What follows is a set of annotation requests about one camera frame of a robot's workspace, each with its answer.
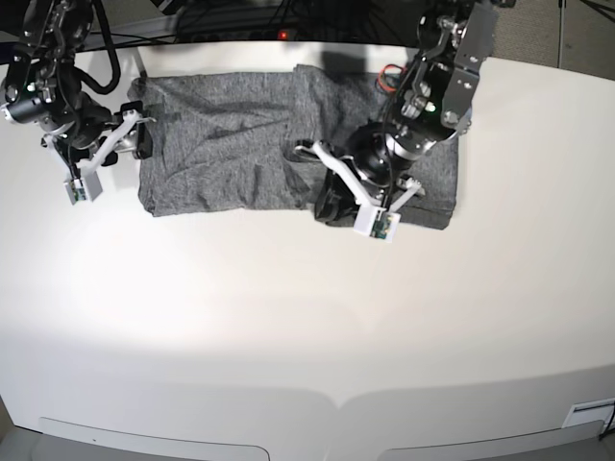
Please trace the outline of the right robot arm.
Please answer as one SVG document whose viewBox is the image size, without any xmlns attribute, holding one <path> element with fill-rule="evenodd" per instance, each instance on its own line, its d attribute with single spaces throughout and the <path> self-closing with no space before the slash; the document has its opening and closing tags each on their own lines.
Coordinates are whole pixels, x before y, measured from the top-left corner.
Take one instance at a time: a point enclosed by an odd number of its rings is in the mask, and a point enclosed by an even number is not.
<svg viewBox="0 0 615 461">
<path fill-rule="evenodd" d="M 94 23 L 99 24 L 111 65 L 103 85 L 79 68 L 76 54 Z M 144 160 L 153 154 L 148 117 L 139 101 L 112 112 L 91 98 L 119 85 L 120 62 L 104 6 L 99 1 L 32 1 L 13 46 L 2 83 L 1 110 L 14 124 L 35 123 L 43 147 L 58 156 L 70 180 L 117 162 L 128 151 Z"/>
</svg>

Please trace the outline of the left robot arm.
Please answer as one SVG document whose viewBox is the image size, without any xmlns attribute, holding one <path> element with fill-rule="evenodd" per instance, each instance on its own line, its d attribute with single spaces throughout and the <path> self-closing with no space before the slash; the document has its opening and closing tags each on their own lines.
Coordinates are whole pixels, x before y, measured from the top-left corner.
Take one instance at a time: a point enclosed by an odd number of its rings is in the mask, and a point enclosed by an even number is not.
<svg viewBox="0 0 615 461">
<path fill-rule="evenodd" d="M 480 68 L 494 41 L 499 1 L 431 1 L 418 27 L 419 50 L 386 96 L 383 115 L 339 148 L 302 142 L 295 150 L 328 169 L 314 207 L 325 224 L 351 216 L 357 231 L 384 239 L 401 208 L 424 194 L 408 171 L 437 144 L 465 132 Z"/>
</svg>

